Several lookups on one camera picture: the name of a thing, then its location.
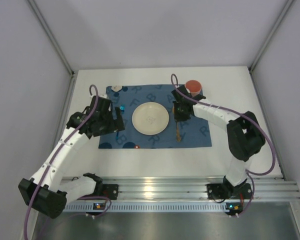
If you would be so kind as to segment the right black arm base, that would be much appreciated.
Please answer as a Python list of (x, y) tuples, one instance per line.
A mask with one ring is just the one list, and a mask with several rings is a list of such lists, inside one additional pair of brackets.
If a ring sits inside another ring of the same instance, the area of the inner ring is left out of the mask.
[(252, 188), (249, 183), (241, 186), (226, 186), (223, 183), (209, 183), (206, 185), (207, 198), (217, 202), (225, 200), (248, 200), (252, 197)]

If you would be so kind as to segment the pink plastic cup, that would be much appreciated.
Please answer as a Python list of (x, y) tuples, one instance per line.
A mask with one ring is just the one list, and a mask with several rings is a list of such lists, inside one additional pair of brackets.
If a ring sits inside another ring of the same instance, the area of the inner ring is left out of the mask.
[(192, 97), (199, 95), (202, 91), (201, 83), (194, 79), (188, 80), (185, 83), (185, 88), (188, 89)]

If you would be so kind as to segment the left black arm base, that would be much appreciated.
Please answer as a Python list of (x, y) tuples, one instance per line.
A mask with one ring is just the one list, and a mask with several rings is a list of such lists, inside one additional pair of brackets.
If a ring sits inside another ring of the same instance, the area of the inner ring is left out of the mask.
[(110, 200), (117, 200), (119, 194), (118, 184), (103, 184), (100, 195)]

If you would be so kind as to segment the blue letter placemat cloth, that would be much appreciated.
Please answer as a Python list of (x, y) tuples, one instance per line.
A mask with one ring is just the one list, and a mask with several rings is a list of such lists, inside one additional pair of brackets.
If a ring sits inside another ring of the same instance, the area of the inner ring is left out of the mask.
[[(211, 147), (212, 140), (209, 124), (206, 120), (191, 117), (179, 123), (181, 142), (177, 142), (177, 129), (173, 113), (171, 84), (157, 85), (128, 85), (107, 86), (106, 94), (113, 106), (125, 106), (121, 113), (125, 130), (120, 131), (118, 140), (116, 133), (102, 135), (99, 140), (100, 149), (168, 149), (168, 148), (201, 148)], [(169, 114), (169, 123), (164, 131), (156, 135), (144, 135), (133, 126), (132, 114), (141, 104), (155, 102), (166, 108)]]

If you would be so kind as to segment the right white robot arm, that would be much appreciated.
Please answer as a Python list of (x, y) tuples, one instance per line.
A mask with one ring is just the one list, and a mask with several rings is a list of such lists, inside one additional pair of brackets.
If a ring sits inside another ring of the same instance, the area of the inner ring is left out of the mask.
[(222, 186), (232, 193), (240, 189), (247, 181), (249, 159), (259, 153), (266, 143), (254, 113), (247, 111), (243, 116), (236, 117), (220, 106), (214, 106), (203, 95), (191, 96), (183, 85), (171, 93), (174, 97), (174, 120), (177, 123), (195, 117), (226, 132), (232, 159)]

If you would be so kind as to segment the gold metal fork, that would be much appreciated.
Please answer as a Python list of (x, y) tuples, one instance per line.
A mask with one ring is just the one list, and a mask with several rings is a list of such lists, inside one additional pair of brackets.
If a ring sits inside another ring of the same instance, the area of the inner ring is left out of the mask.
[(177, 142), (180, 143), (182, 141), (182, 137), (181, 137), (179, 125), (180, 125), (180, 123), (177, 121), (176, 122), (176, 140), (177, 140)]

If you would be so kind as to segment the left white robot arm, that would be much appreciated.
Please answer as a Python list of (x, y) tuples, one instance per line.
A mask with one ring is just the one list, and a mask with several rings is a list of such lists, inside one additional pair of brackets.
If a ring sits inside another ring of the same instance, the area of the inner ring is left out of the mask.
[(106, 94), (93, 96), (84, 111), (70, 116), (59, 142), (40, 169), (30, 179), (20, 181), (18, 189), (25, 204), (55, 219), (66, 205), (82, 197), (103, 199), (103, 180), (94, 173), (85, 173), (65, 184), (62, 179), (72, 162), (78, 159), (77, 152), (91, 138), (124, 129), (120, 108), (114, 107)]

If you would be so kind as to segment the cream round plate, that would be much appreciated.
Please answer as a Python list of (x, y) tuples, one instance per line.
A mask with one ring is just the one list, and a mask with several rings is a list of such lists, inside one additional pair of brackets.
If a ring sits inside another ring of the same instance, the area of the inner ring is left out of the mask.
[(167, 128), (170, 117), (163, 105), (156, 102), (146, 102), (134, 110), (131, 120), (133, 127), (139, 133), (153, 136)]

